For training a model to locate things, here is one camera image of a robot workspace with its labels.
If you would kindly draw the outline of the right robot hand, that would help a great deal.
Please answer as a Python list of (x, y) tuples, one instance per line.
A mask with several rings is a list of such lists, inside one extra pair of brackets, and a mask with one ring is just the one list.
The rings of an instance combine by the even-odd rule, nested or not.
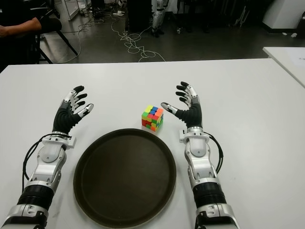
[(187, 128), (202, 128), (203, 118), (200, 98), (194, 87), (186, 82), (181, 81), (180, 85), (176, 86), (176, 89), (177, 91), (175, 94), (179, 97), (179, 100), (187, 106), (188, 109), (178, 109), (177, 107), (166, 102), (161, 103), (162, 108), (167, 112), (173, 114), (179, 120), (183, 121)]

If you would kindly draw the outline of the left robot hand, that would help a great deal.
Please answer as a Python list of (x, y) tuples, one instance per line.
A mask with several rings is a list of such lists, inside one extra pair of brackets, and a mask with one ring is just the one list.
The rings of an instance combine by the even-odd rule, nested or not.
[(84, 86), (77, 86), (64, 97), (55, 115), (52, 132), (68, 134), (79, 121), (93, 110), (94, 104), (88, 104), (77, 111), (80, 106), (85, 105), (81, 99), (86, 98), (87, 94), (80, 94), (83, 90)]

